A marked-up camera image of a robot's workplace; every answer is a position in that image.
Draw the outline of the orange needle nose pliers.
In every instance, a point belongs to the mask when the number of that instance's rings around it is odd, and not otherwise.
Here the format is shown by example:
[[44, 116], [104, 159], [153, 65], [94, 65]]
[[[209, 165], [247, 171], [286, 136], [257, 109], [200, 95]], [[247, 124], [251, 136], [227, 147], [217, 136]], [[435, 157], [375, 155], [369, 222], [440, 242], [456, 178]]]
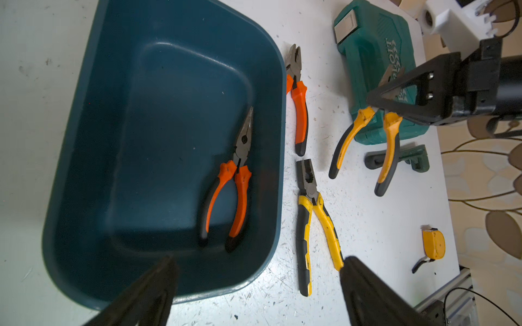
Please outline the orange needle nose pliers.
[[247, 159], [251, 149], [253, 122], [254, 108], [250, 107], [232, 144], [231, 159], [220, 164], [217, 177], [205, 194], [197, 222], [197, 239], [200, 247], [205, 247], [209, 243], [211, 218], [216, 215], [215, 211], [218, 214], [233, 214], [224, 242], [226, 252], [233, 252], [243, 240], [252, 177]]

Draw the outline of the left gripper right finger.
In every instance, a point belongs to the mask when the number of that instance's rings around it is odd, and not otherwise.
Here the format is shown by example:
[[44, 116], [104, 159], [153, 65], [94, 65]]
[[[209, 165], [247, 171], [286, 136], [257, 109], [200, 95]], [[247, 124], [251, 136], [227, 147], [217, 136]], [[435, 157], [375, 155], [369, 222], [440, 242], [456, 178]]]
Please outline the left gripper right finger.
[[355, 256], [344, 260], [340, 281], [352, 325], [425, 325], [409, 306]]

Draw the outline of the yellow combination pliers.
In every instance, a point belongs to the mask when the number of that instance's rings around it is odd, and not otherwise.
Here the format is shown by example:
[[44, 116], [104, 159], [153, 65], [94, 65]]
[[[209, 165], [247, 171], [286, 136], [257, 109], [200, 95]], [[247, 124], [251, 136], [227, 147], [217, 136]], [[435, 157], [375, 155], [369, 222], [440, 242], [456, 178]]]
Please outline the yellow combination pliers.
[[[381, 110], [377, 107], [368, 106], [360, 109], [352, 125], [344, 132], [336, 146], [329, 170], [329, 178], [335, 179], [349, 147], [355, 136], [366, 127], [376, 113]], [[385, 110], [383, 114], [383, 129], [386, 133], [387, 149], [383, 161], [382, 170], [375, 186], [375, 195], [384, 196], [396, 171], [400, 153], [400, 125], [403, 118], [398, 114]]]

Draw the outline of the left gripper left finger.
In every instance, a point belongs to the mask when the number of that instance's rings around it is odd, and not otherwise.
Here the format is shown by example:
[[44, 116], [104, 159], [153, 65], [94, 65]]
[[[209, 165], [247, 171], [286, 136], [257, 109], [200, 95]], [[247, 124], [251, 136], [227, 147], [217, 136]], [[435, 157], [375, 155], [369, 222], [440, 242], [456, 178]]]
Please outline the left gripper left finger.
[[166, 325], [178, 277], [174, 258], [163, 258], [86, 324]]

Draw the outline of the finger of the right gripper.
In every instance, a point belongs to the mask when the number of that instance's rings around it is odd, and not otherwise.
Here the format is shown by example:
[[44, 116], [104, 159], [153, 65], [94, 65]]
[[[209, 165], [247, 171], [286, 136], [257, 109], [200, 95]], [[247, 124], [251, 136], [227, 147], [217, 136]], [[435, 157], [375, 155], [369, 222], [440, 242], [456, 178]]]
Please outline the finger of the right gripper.
[[393, 112], [408, 120], [423, 120], [421, 67], [407, 70], [389, 64], [376, 87], [368, 91], [366, 103], [375, 109]]

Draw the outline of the orange combination pliers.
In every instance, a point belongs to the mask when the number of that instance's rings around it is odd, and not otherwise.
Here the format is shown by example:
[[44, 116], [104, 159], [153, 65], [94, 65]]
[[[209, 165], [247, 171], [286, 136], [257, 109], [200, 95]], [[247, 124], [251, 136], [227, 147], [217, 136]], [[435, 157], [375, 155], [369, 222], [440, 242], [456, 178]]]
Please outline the orange combination pliers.
[[296, 108], [296, 137], [295, 152], [303, 157], [307, 149], [307, 137], [309, 131], [309, 114], [306, 101], [307, 87], [301, 80], [302, 58], [301, 50], [296, 44], [290, 47], [285, 59], [287, 88]]

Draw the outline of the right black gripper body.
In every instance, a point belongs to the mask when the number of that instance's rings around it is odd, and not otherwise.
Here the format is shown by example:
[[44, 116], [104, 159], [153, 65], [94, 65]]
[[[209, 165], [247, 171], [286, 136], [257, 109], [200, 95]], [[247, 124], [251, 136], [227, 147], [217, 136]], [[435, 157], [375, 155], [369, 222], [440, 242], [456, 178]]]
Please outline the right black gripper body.
[[459, 52], [439, 55], [415, 69], [415, 121], [446, 125], [498, 108], [502, 40], [485, 39], [465, 59]]

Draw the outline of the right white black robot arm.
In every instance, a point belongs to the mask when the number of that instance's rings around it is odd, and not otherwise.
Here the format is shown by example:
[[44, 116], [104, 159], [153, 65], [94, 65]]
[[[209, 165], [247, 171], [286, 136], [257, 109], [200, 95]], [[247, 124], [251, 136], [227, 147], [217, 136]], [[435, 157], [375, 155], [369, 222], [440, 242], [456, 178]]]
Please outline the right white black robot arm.
[[420, 125], [444, 126], [488, 115], [521, 119], [521, 57], [502, 57], [502, 39], [480, 41], [463, 59], [441, 54], [375, 88], [369, 106]]

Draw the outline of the dark teal storage tray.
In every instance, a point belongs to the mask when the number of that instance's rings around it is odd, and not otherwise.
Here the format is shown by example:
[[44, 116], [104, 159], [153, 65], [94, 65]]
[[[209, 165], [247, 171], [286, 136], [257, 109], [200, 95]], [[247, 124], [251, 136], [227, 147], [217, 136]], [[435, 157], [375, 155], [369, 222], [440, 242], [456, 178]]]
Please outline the dark teal storage tray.
[[[285, 71], [257, 23], [219, 1], [100, 1], [50, 195], [43, 259], [67, 297], [101, 310], [165, 256], [175, 301], [254, 281], [279, 240]], [[247, 110], [247, 225], [232, 252], [233, 214], [198, 216]]]

